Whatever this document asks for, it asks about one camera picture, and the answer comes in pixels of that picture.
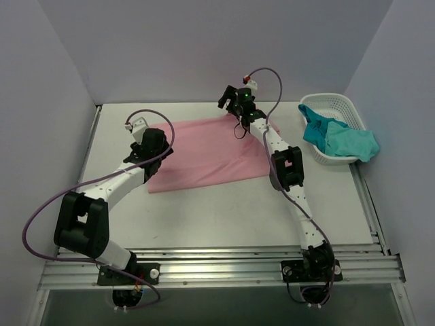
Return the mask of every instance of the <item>teal cloth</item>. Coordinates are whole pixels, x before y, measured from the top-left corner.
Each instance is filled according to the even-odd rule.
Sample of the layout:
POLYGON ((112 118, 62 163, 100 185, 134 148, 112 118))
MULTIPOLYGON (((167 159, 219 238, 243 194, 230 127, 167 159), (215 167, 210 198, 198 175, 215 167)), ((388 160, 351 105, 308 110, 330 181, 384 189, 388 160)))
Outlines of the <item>teal cloth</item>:
POLYGON ((379 151, 373 131, 355 130, 336 122, 329 122, 325 137, 325 154, 329 156, 355 156, 368 162, 379 151))
POLYGON ((331 117, 322 117, 321 115, 318 115, 305 104, 299 104, 298 108, 308 122, 303 139, 316 145, 322 153, 325 153, 325 138, 328 124, 330 122, 336 122, 340 126, 348 127, 344 122, 332 119, 331 117))

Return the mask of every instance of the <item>wall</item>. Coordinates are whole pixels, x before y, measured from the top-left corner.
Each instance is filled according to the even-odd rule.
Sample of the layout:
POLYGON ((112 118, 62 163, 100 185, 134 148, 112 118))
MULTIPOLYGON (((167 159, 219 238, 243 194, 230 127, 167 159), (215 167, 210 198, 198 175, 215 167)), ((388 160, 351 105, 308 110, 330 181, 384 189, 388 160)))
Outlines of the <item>wall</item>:
POLYGON ((346 95, 381 146, 364 175, 419 325, 433 325, 435 2, 395 0, 346 95))
MULTIPOLYGON (((0 316, 24 325, 44 261, 21 243, 29 215, 75 181, 95 106, 36 0, 0 2, 0 316)), ((58 204, 41 214, 29 240, 54 253, 58 204)))
POLYGON ((262 66, 287 101, 344 92, 392 0, 39 2, 99 104, 216 101, 262 66))

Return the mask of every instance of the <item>white table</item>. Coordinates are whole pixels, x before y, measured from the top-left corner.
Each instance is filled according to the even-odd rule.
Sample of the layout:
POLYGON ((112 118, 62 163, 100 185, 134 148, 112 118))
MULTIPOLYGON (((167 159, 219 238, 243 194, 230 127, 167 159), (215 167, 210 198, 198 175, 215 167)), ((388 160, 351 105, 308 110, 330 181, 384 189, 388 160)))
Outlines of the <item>white table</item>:
MULTIPOLYGON (((265 112, 272 105, 258 103, 265 112)), ((133 142, 124 129, 125 119, 145 108, 173 122, 226 113, 215 103, 103 105, 84 180, 118 167, 133 142)), ((151 113, 143 116, 149 124, 162 121, 151 113)), ((302 150, 307 199, 330 241, 335 245, 372 243, 349 167, 322 166, 313 159, 310 145, 302 140, 305 126, 296 102, 281 103, 272 119, 282 137, 302 150)), ((130 249, 299 245, 285 198, 272 188, 268 177, 159 194, 149 194, 143 185, 122 199, 109 219, 111 239, 130 249)))

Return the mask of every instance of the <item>cloth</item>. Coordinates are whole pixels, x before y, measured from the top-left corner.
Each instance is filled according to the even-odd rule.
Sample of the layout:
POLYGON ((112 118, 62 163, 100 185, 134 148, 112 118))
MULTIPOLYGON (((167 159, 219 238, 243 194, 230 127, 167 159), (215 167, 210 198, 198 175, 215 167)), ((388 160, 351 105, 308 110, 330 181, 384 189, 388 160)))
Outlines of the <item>cloth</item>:
POLYGON ((326 132, 325 154, 329 156, 355 156, 368 162, 379 151, 373 131, 355 130, 329 122, 326 132))
POLYGON ((307 127, 305 128, 303 139, 316 145, 322 153, 325 153, 325 138, 326 131, 328 130, 328 124, 331 121, 334 121, 343 127, 347 127, 344 122, 335 120, 331 117, 322 117, 321 115, 318 115, 305 104, 299 104, 298 108, 301 114, 306 117, 308 122, 307 127))
MULTIPOLYGON (((263 144, 250 133, 236 139, 233 115, 219 118, 175 122, 174 152, 162 161, 158 172, 147 182, 148 192, 167 192, 178 189, 204 187, 269 174, 263 144)), ((171 129, 157 124, 168 138, 171 129)), ((236 135, 244 130, 237 127, 236 135)))

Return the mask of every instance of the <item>gray floor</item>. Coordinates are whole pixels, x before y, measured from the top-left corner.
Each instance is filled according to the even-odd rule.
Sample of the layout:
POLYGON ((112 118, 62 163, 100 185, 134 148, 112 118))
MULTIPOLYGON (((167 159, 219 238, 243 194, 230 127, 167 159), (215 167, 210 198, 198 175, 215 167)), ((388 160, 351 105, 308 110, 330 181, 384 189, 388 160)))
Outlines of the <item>gray floor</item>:
POLYGON ((294 303, 284 285, 161 293, 155 306, 124 314, 108 307, 109 291, 51 291, 42 325, 402 325, 389 285, 337 286, 321 310, 294 303))

